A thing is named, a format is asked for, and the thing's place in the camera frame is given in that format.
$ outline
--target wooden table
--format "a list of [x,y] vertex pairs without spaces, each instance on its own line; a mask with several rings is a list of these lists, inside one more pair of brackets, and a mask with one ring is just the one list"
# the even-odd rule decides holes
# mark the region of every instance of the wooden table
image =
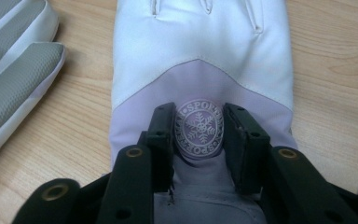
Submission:
[[[117,1],[50,0],[69,54],[48,93],[0,149],[0,223],[41,184],[82,186],[110,170]],[[358,190],[358,0],[288,0],[295,67],[293,133],[325,178]]]

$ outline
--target glove finger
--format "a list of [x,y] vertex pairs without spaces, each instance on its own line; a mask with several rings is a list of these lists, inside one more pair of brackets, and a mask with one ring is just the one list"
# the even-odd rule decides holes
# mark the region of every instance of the glove finger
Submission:
[[0,74],[0,146],[40,100],[64,55],[61,44],[32,44]]

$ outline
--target screw hole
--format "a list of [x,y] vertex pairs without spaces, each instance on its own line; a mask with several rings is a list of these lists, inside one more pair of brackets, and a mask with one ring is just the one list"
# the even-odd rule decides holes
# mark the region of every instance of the screw hole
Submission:
[[134,147],[134,148],[127,150],[126,155],[128,157],[139,157],[142,155],[142,153],[143,153],[143,151],[140,148]]
[[295,159],[297,158],[297,154],[293,151],[293,150],[290,150],[290,149],[280,149],[279,151],[279,154],[281,154],[281,156],[287,158],[287,159]]
[[116,212],[117,219],[127,219],[131,217],[131,210],[129,208],[121,208]]
[[63,195],[65,195],[69,190],[68,185],[66,184],[56,184],[42,193],[42,199],[45,201],[54,201],[59,198],[61,198]]
[[332,220],[336,223],[342,223],[344,221],[344,219],[342,219],[342,216],[335,211],[327,210],[327,211],[324,211],[324,213],[330,220]]

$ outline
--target glove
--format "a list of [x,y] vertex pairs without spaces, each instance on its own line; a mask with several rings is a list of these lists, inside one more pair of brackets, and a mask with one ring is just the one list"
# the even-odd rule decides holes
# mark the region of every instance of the glove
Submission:
[[222,106],[246,108],[273,146],[290,134],[293,68],[284,0],[118,0],[112,164],[154,108],[175,102],[175,206],[155,195],[156,223],[263,223],[234,192],[222,150]]
[[0,0],[0,147],[44,95],[64,62],[49,43],[58,17],[44,0]]

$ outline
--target circular logo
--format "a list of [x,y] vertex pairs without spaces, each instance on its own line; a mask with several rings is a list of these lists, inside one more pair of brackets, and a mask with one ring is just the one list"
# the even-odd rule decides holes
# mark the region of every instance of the circular logo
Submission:
[[220,107],[208,100],[191,101],[176,113],[176,144],[191,159],[211,158],[220,151],[223,128]]

